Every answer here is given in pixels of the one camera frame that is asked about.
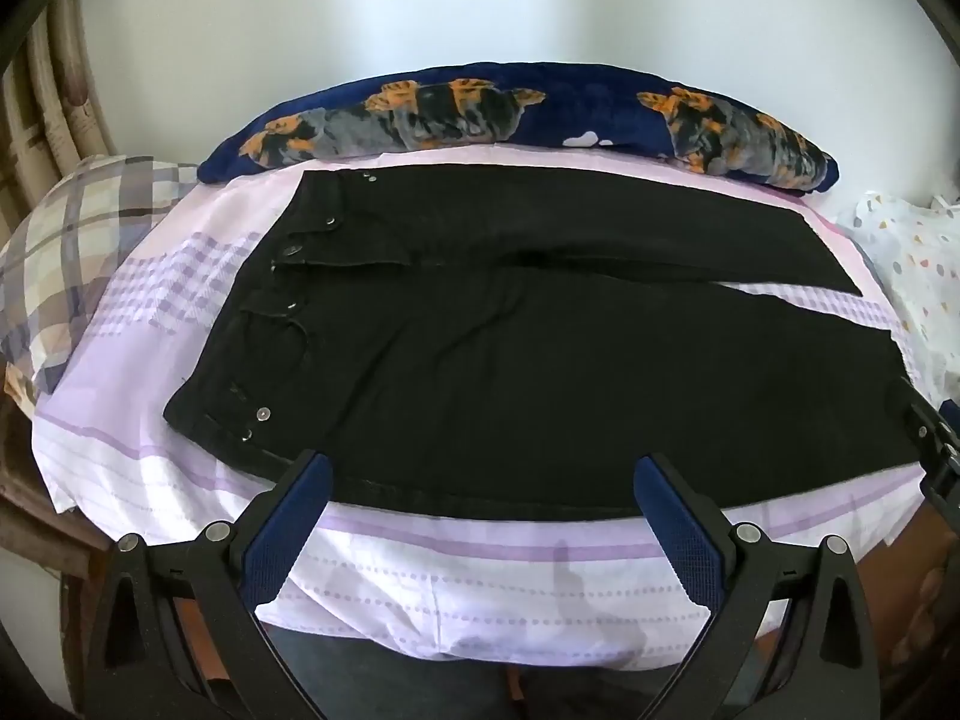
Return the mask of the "black denim pants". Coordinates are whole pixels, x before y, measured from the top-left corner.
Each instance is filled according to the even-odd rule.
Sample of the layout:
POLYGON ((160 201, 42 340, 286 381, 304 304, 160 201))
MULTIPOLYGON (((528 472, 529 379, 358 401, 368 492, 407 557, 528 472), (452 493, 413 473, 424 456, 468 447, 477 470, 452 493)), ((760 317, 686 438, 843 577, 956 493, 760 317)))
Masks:
POLYGON ((889 333, 771 284, 851 293, 794 211, 602 172, 308 172, 241 266, 169 426, 338 499, 483 520, 630 511, 659 452, 724 507, 911 458, 889 333))

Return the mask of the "beige plaid pillow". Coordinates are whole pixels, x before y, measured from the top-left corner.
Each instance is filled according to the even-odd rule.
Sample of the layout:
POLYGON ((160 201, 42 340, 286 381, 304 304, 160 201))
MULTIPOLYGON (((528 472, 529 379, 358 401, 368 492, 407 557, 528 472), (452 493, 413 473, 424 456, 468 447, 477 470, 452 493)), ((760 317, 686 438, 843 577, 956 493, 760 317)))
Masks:
POLYGON ((86 158, 2 249, 2 358, 50 394, 112 275, 197 183, 193 164, 86 158))

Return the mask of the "white polka dot pillow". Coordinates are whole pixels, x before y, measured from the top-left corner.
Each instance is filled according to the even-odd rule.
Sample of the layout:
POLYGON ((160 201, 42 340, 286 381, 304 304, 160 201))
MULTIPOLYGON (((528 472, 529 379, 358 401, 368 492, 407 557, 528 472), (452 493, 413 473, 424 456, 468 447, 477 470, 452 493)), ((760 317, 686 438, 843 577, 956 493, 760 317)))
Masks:
POLYGON ((884 289, 911 349, 916 388, 958 401, 958 203, 919 206, 869 192, 843 227, 884 289))

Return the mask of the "rattan headboard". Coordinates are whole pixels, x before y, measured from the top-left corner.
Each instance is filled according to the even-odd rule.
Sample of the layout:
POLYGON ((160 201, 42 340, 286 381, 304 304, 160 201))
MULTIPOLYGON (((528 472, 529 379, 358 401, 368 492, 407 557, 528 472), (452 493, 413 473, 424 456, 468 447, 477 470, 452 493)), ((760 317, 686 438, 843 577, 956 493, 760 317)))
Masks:
POLYGON ((80 0, 50 0, 2 75, 2 238, 83 160, 112 151, 80 0))

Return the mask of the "wooden bed frame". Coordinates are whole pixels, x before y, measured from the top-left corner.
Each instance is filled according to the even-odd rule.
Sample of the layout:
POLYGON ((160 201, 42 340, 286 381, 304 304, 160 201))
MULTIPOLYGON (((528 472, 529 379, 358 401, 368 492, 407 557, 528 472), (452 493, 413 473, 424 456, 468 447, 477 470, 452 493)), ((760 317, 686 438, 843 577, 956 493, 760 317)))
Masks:
POLYGON ((76 509, 57 514, 31 452, 31 421, 2 395, 2 546, 60 574, 60 650, 70 700, 82 710, 86 657, 109 538, 76 509))

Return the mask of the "navy dog print bolster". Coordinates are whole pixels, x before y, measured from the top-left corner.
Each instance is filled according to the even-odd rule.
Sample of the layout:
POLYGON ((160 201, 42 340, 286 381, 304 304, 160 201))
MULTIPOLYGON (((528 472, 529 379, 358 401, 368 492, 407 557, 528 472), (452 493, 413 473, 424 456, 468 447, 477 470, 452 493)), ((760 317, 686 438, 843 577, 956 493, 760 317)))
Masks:
POLYGON ((434 67, 343 83, 268 109, 199 167, 206 184, 311 160, 470 145, 602 148, 793 195, 839 179, 827 151, 713 91, 599 64, 434 67))

